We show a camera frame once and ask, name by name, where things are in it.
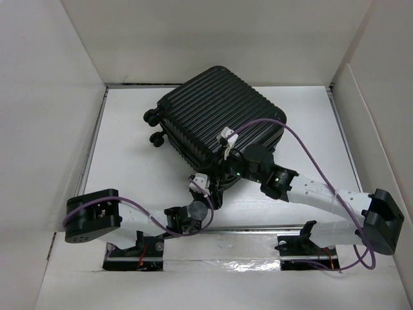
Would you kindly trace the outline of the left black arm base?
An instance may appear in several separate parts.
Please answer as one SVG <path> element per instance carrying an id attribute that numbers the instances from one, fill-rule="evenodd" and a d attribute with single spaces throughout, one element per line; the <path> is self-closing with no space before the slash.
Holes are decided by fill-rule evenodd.
<path id="1" fill-rule="evenodd" d="M 106 271 L 141 271 L 163 270 L 164 239 L 141 236 L 136 245 L 128 249 L 110 246 L 103 260 Z"/>

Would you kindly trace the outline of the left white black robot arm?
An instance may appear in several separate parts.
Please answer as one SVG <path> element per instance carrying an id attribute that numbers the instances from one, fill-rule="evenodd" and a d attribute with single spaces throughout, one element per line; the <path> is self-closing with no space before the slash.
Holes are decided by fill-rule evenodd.
<path id="1" fill-rule="evenodd" d="M 190 180 L 189 189 L 193 197 L 190 204 L 163 211 L 148 211 L 120 197 L 115 189 L 70 198 L 62 222 L 65 241 L 85 243 L 100 239 L 137 256 L 144 247 L 139 233 L 164 239 L 197 235 L 212 223 L 214 211 L 222 206 L 223 193 L 200 177 Z"/>

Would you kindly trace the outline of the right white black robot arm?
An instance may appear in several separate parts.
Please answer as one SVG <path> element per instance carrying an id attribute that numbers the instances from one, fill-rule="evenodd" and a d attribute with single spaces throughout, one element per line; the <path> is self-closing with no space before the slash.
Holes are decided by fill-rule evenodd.
<path id="1" fill-rule="evenodd" d="M 375 253 L 392 256 L 404 215 L 391 194 L 332 190 L 327 184 L 275 164 L 273 154 L 260 144 L 243 152 L 225 151 L 226 171 L 260 184 L 273 200 L 314 207 L 340 217 L 337 222 L 307 221 L 300 231 L 298 246 L 306 254 L 335 245 L 365 245 Z"/>

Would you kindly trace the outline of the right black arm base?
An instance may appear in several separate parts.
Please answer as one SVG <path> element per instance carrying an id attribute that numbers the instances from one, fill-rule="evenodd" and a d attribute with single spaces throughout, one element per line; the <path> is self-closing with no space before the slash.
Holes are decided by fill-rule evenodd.
<path id="1" fill-rule="evenodd" d="M 279 251 L 282 271 L 308 271 L 316 269 L 339 269 L 336 248 L 320 248 L 313 243 L 299 240 L 299 236 L 281 235 L 274 247 Z"/>

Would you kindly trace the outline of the black hard-shell suitcase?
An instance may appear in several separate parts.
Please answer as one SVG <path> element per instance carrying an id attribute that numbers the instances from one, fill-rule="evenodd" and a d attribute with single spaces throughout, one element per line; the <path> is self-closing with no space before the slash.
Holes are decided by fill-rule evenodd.
<path id="1" fill-rule="evenodd" d="M 197 173 L 225 190 L 240 178 L 224 172 L 224 147 L 217 135 L 225 127 L 236 130 L 263 118 L 287 121 L 279 107 L 222 66 L 211 67 L 170 91 L 143 116 L 151 127 L 161 126 L 150 137 L 155 147 L 168 140 Z"/>

